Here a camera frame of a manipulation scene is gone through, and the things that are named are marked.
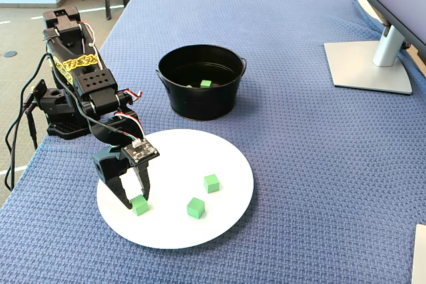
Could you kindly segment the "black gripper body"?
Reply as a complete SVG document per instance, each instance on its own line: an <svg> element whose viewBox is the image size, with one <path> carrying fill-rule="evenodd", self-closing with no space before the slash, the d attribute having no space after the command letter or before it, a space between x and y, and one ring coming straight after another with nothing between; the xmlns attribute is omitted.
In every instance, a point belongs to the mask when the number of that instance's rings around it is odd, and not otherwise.
<svg viewBox="0 0 426 284"><path fill-rule="evenodd" d="M106 184L109 180L126 173L130 164L118 146L107 146L93 154L99 178Z"/></svg>

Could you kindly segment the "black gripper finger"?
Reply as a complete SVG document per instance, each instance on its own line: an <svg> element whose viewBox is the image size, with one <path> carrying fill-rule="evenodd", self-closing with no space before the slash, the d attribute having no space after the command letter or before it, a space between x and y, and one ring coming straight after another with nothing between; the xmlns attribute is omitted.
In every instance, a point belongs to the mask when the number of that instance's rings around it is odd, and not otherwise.
<svg viewBox="0 0 426 284"><path fill-rule="evenodd" d="M107 179L105 184L127 209L132 209L132 204L126 196L126 192L122 186L119 176Z"/></svg>
<svg viewBox="0 0 426 284"><path fill-rule="evenodd" d="M133 168L141 187L142 195L148 200L150 192L150 180L148 176L148 162L141 163Z"/></svg>

